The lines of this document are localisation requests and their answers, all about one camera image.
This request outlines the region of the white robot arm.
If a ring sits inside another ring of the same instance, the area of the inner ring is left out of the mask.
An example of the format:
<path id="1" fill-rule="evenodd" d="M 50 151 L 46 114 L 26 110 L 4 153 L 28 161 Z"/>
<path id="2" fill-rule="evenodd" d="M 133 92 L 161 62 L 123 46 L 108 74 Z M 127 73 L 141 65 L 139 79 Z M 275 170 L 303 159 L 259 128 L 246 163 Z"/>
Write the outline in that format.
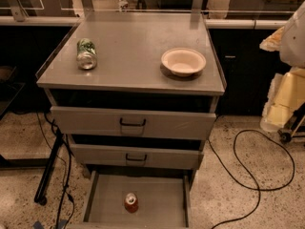
<path id="1" fill-rule="evenodd" d="M 267 52 L 279 51 L 280 60 L 291 67 L 287 73 L 274 76 L 263 109 L 260 127 L 274 133 L 305 103 L 305 2 L 283 27 L 264 39 L 259 48 Z"/>

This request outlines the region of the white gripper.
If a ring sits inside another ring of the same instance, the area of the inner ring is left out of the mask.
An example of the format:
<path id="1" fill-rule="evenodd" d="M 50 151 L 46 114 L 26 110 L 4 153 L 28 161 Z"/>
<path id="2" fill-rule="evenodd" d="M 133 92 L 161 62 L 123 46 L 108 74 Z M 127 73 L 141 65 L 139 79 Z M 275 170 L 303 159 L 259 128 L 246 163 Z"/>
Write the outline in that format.
<path id="1" fill-rule="evenodd" d="M 284 28 L 264 39 L 259 48 L 267 52 L 280 50 Z M 269 133 L 282 129 L 294 112 L 305 103 L 305 70 L 292 68 L 285 74 L 277 73 L 271 82 L 260 120 L 260 128 Z"/>

